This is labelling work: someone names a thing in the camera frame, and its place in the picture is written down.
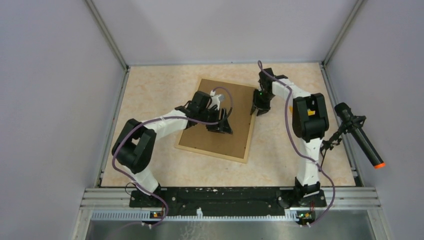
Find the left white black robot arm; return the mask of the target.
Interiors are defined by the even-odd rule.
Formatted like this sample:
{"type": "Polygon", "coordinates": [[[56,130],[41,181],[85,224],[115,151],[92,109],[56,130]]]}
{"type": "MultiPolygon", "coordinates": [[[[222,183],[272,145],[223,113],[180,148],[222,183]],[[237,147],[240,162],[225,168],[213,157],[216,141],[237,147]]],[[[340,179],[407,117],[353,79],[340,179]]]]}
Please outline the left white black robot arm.
{"type": "Polygon", "coordinates": [[[204,125],[209,132],[232,134],[228,118],[232,108],[222,107],[224,94],[216,89],[196,91],[186,104],[162,116],[138,121],[129,119],[111,149],[112,167],[127,176],[142,192],[141,200],[149,207],[160,202],[160,184],[149,168],[156,141],[175,132],[204,125]]]}

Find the black microphone orange tip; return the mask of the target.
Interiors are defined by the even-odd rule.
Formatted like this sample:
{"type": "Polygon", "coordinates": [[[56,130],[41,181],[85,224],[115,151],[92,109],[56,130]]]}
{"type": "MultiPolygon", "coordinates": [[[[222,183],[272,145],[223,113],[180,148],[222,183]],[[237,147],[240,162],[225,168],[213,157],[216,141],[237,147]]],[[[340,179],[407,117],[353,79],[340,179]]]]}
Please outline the black microphone orange tip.
{"type": "Polygon", "coordinates": [[[354,115],[351,108],[345,102],[337,104],[334,107],[334,110],[341,120],[338,131],[343,134],[351,134],[353,136],[356,143],[375,169],[385,167],[386,163],[382,160],[381,156],[363,130],[363,125],[367,119],[366,116],[354,115]]]}

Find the black microphone tripod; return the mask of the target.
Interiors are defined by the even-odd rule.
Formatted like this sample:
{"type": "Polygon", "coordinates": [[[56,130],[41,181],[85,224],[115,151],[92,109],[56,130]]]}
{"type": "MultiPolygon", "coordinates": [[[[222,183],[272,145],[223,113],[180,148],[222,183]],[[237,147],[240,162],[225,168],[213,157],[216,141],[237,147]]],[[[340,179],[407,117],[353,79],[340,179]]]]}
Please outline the black microphone tripod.
{"type": "Polygon", "coordinates": [[[335,146],[338,146],[342,142],[342,135],[352,133],[354,129],[359,129],[364,125],[366,116],[351,116],[347,120],[342,120],[341,125],[338,127],[337,131],[328,139],[323,140],[320,147],[320,154],[322,157],[320,167],[324,165],[325,157],[328,150],[332,150],[335,146]]]}

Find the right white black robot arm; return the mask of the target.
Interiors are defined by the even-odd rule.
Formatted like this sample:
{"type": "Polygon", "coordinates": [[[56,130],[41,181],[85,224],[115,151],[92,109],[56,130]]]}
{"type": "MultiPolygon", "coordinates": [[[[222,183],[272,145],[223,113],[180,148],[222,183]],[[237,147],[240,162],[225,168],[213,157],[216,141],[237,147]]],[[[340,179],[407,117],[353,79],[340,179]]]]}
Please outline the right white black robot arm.
{"type": "Polygon", "coordinates": [[[307,206],[319,196],[321,183],[318,161],[320,147],[329,119],[325,97],[310,93],[291,82],[285,75],[275,75],[271,68],[259,72],[259,88],[253,92],[251,114],[268,113],[274,97],[284,99],[286,132],[295,152],[299,155],[299,168],[294,179],[289,206],[307,206]]]}

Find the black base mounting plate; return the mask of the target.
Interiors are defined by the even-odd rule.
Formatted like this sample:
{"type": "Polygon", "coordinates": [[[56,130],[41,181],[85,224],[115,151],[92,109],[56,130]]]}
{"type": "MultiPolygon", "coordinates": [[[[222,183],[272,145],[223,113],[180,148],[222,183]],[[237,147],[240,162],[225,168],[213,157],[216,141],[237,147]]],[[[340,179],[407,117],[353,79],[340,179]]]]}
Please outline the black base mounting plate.
{"type": "Polygon", "coordinates": [[[139,190],[130,195],[129,207],[167,211],[169,217],[283,216],[290,208],[325,208],[327,200],[318,194],[301,197],[292,187],[162,187],[148,196],[139,190]]]}

